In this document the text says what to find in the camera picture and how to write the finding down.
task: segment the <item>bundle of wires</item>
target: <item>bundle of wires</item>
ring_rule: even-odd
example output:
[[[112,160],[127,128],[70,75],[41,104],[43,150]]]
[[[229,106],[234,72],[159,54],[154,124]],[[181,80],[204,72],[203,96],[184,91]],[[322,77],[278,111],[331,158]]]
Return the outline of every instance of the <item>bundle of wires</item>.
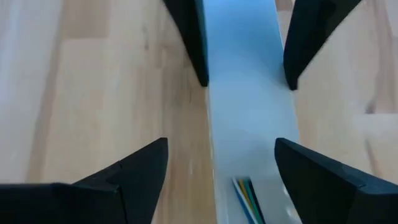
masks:
[[[266,224],[250,178],[233,178],[232,182],[249,223]]]

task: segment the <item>black plastic piece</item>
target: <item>black plastic piece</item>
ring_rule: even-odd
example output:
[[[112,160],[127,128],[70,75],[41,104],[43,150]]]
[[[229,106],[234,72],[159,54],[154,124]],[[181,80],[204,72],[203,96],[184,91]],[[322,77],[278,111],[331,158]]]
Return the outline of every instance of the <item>black plastic piece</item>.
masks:
[[[164,0],[176,23],[201,86],[208,86],[206,32],[202,0]]]
[[[150,224],[167,161],[160,138],[72,185],[0,185],[0,215],[5,223]]]
[[[361,0],[296,0],[284,52],[287,83],[296,90],[299,76],[327,38]]]
[[[279,138],[275,159],[303,224],[398,223],[398,186]]]

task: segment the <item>wood grain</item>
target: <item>wood grain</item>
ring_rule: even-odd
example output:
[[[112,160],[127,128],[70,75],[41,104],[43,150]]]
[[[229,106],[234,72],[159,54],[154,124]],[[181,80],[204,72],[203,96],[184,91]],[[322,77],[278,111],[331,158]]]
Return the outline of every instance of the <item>wood grain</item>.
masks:
[[[363,0],[300,77],[295,106],[304,146],[398,184],[394,7],[394,0]],[[290,16],[279,11],[282,37]]]
[[[1,58],[24,63],[10,65],[18,69],[13,76],[1,70],[1,86],[15,94],[2,95],[8,105],[0,109],[0,131],[24,131],[1,138],[1,160],[16,148],[21,158],[12,167],[1,162],[0,179],[72,183],[167,137],[169,166],[154,223],[215,223],[206,90],[163,2],[57,0],[52,8],[1,2],[9,3],[9,10],[1,8],[8,13],[18,7],[15,29],[35,24],[26,34],[44,33],[51,41],[20,37],[18,44],[40,45]],[[52,13],[26,21],[44,10]],[[3,24],[0,30],[3,47],[11,34]],[[43,52],[47,57],[36,57]],[[15,113],[26,104],[35,110]]]

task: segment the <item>wooden surface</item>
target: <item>wooden surface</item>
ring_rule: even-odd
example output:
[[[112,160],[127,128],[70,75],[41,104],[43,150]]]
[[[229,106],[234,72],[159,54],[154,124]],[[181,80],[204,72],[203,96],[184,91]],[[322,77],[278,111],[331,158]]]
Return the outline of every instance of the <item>wooden surface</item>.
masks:
[[[215,223],[206,90],[161,0],[0,1],[0,179],[72,183],[159,137],[154,223]]]
[[[285,40],[292,7],[277,1]],[[363,0],[300,77],[295,106],[304,146],[398,184],[397,8]]]

